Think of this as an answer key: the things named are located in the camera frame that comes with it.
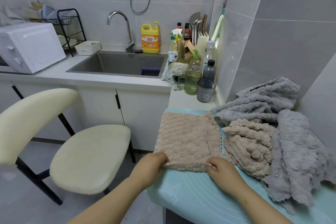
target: person's left hand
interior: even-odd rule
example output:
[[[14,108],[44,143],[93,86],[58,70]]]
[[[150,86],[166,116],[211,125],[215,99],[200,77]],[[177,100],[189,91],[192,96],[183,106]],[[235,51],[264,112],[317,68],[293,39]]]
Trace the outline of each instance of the person's left hand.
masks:
[[[144,190],[159,178],[162,174],[161,164],[168,161],[167,155],[163,152],[149,153],[140,159],[129,178],[136,179]]]

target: chrome faucet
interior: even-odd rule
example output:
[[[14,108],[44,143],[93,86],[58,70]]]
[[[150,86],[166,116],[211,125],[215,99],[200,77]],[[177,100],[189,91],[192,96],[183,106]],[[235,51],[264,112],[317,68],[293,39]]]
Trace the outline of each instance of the chrome faucet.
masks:
[[[113,11],[111,12],[108,17],[107,17],[107,21],[106,24],[109,25],[111,18],[115,15],[115,14],[120,14],[122,17],[124,17],[125,21],[126,21],[126,26],[127,26],[127,33],[128,33],[128,44],[129,46],[126,48],[126,52],[128,52],[129,54],[134,54],[134,45],[135,43],[133,43],[132,41],[132,36],[131,36],[131,30],[129,28],[129,22],[128,22],[128,18],[127,16],[121,12],[121,11]]]

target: dark gray water bottle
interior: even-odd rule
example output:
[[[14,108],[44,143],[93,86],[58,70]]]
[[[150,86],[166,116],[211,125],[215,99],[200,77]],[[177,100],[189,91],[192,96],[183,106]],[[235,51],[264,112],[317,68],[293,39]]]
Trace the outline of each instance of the dark gray water bottle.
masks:
[[[208,65],[204,67],[202,79],[206,79],[206,80],[210,80],[214,82],[215,76],[216,76],[215,61],[213,59],[209,59]]]

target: kitchen sink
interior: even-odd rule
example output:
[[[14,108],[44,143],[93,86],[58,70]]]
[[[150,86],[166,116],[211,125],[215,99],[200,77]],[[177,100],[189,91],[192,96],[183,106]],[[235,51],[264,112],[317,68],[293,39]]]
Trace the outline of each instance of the kitchen sink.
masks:
[[[67,72],[161,78],[167,54],[99,51]]]

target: silicone mat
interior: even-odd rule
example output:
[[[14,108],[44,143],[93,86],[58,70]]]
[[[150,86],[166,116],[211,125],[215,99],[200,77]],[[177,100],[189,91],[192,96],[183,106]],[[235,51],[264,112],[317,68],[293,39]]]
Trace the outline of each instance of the silicone mat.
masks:
[[[207,111],[166,109],[167,112],[202,115]],[[336,224],[336,189],[322,186],[314,193],[315,206],[302,208],[295,216],[268,198],[259,180],[236,167],[246,183],[295,224]],[[239,204],[224,193],[205,172],[167,169],[152,187],[147,189],[150,200],[166,207],[195,224],[247,224],[252,222]]]

